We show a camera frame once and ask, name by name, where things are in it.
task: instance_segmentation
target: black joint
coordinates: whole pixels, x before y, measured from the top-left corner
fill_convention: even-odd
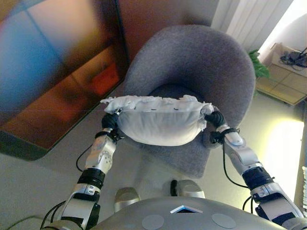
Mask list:
[[[110,135],[110,133],[109,132],[105,132],[105,131],[101,131],[101,132],[98,132],[98,133],[96,133],[96,135],[95,135],[95,139],[96,138],[98,138],[98,137],[101,137],[101,136],[103,136],[103,135]]]
[[[178,184],[178,181],[172,180],[172,182],[171,182],[171,196],[177,196],[177,184]]]
[[[215,128],[226,124],[224,116],[220,111],[214,111],[210,115],[206,115],[205,120],[209,121]]]
[[[102,129],[103,128],[116,129],[117,128],[117,120],[118,120],[118,115],[117,114],[106,114],[101,119]]]
[[[92,212],[90,214],[90,217],[88,219],[85,230],[89,230],[97,225],[99,219],[99,211],[100,211],[100,205],[95,203]]]
[[[215,144],[215,143],[222,144],[224,142],[225,135],[227,133],[233,133],[233,132],[237,132],[237,129],[229,128],[229,129],[224,130],[222,133],[220,133],[220,132],[211,132],[210,133],[210,142],[212,144]]]
[[[248,170],[242,175],[242,177],[250,190],[274,182],[268,172],[262,167]]]
[[[78,184],[90,184],[101,189],[105,176],[106,175],[101,170],[89,168],[83,171],[78,180]]]

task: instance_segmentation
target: green leaves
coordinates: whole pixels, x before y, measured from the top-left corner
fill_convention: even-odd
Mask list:
[[[266,68],[258,59],[259,53],[257,52],[258,50],[255,49],[251,52],[248,53],[251,61],[253,62],[254,65],[254,70],[255,70],[255,75],[256,78],[259,77],[265,77],[269,78],[270,77],[270,72],[268,68]]]

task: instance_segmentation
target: white wall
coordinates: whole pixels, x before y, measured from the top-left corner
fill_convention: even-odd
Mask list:
[[[294,0],[273,31],[261,46],[259,59],[263,60],[274,43],[303,50],[307,46],[307,1]]]

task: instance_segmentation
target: black cable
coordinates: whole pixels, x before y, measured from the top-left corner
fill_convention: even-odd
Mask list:
[[[17,224],[19,224],[19,223],[21,223],[21,222],[23,222],[23,221],[25,221],[25,220],[27,220],[27,219],[41,219],[41,220],[42,220],[42,218],[41,218],[41,217],[38,217],[38,216],[29,216],[29,217],[25,217],[25,218],[23,218],[23,219],[17,221],[16,223],[13,223],[12,225],[10,225],[10,226],[9,226],[7,229],[5,229],[5,230],[10,230],[12,227],[16,226]]]
[[[253,214],[253,202],[254,202],[254,199],[251,197],[251,200],[250,200],[250,212],[251,214]]]
[[[47,220],[49,214],[50,214],[54,209],[56,209],[56,208],[58,208],[58,207],[60,207],[60,206],[62,206],[62,205],[64,205],[64,204],[65,204],[65,201],[63,201],[63,202],[61,202],[61,203],[55,205],[52,209],[50,209],[50,210],[47,212],[47,214],[45,215],[45,217],[44,217],[44,219],[43,219],[43,222],[42,222],[42,224],[41,224],[41,226],[40,226],[40,229],[42,229],[42,228],[44,227],[45,222],[46,222],[46,220]]]
[[[233,184],[235,184],[235,185],[237,185],[237,186],[240,186],[240,187],[242,187],[242,188],[248,188],[247,186],[244,186],[244,185],[241,185],[241,184],[238,184],[238,183],[234,182],[234,181],[231,180],[230,177],[228,176],[227,171],[226,171],[226,163],[225,163],[225,144],[224,144],[224,143],[223,143],[223,167],[224,167],[224,173],[225,173],[227,179],[228,179],[231,183],[233,183]]]
[[[58,210],[61,206],[58,206],[58,207],[53,211],[52,216],[51,216],[50,223],[53,223],[54,216],[56,215],[57,210]]]
[[[244,211],[246,203],[251,199],[251,196],[244,201],[242,210]]]
[[[78,161],[79,161],[79,159],[81,158],[81,156],[83,156],[83,154],[85,154],[86,151],[89,150],[89,148],[90,148],[91,146],[92,146],[92,145],[90,145],[86,150],[84,150],[83,153],[81,153],[81,155],[78,157],[78,159],[77,159],[77,161],[76,161],[76,167],[77,167],[77,169],[78,169],[79,171],[81,171],[81,172],[83,172],[83,171],[79,168],[79,166],[78,166]]]

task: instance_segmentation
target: chair backrest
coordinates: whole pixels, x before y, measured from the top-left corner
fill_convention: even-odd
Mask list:
[[[163,29],[143,46],[124,84],[124,95],[137,96],[165,84],[182,85],[218,106],[230,125],[237,125],[231,124],[232,117],[243,118],[255,74],[248,54],[233,38],[210,27],[182,25]]]

